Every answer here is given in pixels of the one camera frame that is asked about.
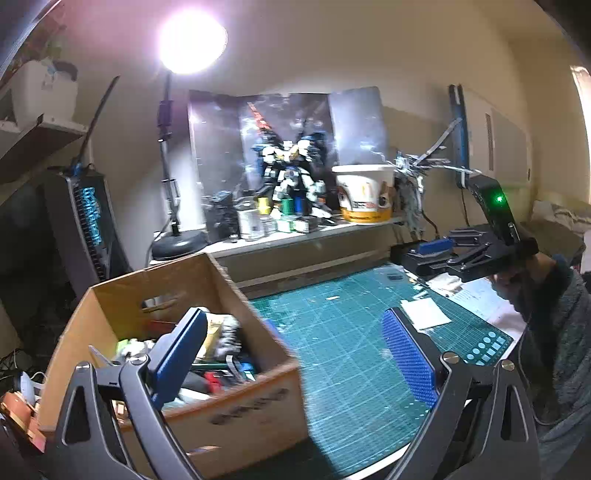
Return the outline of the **person's right hand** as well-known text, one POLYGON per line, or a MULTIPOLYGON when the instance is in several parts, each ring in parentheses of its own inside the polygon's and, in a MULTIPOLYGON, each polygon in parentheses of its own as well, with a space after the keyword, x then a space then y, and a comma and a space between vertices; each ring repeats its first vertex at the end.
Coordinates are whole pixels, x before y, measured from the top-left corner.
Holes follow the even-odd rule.
POLYGON ((556 266, 556 261, 537 253, 488 279, 493 290, 528 322, 534 310, 534 295, 556 266))

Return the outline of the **grey fleece sleeve forearm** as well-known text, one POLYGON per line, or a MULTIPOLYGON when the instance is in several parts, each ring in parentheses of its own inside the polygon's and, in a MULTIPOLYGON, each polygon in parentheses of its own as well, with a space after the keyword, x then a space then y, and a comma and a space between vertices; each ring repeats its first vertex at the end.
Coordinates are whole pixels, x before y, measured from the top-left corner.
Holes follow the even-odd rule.
POLYGON ((590 293, 561 257, 534 290, 519 364, 536 416, 541 477, 554 479, 590 433, 590 293))

